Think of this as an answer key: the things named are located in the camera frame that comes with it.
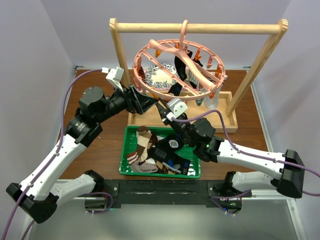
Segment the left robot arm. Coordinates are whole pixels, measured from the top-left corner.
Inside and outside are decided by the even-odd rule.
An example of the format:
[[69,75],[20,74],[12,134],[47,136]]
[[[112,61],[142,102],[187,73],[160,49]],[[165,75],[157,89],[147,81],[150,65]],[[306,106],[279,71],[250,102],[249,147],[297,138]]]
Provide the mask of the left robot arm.
[[116,89],[105,96],[98,86],[87,88],[79,99],[79,107],[63,131],[57,145],[43,162],[21,183],[11,183],[6,192],[38,224],[47,221],[65,202],[81,195],[99,196],[104,178],[88,170],[70,183],[55,186],[72,161],[103,131],[101,124],[126,110],[143,115],[158,100],[139,92],[133,85]]

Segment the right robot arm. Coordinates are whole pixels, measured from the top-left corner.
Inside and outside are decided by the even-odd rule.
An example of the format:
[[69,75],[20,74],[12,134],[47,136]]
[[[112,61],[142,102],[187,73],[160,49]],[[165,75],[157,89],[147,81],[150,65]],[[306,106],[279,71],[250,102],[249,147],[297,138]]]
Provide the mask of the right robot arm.
[[267,152],[233,143],[229,137],[215,135],[216,129],[203,116],[187,118],[187,106],[176,100],[173,107],[156,103],[160,118],[180,137],[182,142],[193,148],[193,153],[204,162],[227,163],[249,168],[249,173],[228,172],[220,194],[233,197],[253,189],[272,189],[283,196],[300,199],[303,196],[305,169],[299,154],[291,149]]

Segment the pink round clip hanger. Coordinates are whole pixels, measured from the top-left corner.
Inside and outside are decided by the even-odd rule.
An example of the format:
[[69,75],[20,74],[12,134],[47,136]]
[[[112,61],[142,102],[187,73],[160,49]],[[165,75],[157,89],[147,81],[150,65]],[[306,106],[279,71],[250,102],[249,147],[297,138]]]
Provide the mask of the pink round clip hanger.
[[[189,21],[184,20],[179,30],[179,38],[162,40],[151,39],[136,54],[133,61],[133,84],[140,91],[148,91],[154,96],[170,100],[177,92],[171,87],[168,93],[162,93],[158,87],[147,83],[147,74],[142,73],[142,57],[152,62],[166,76],[178,84],[180,89],[189,92],[184,100],[196,100],[215,94],[227,79],[225,65],[212,50],[199,43],[186,40]],[[176,73],[172,73],[157,58],[162,53],[174,56]]]

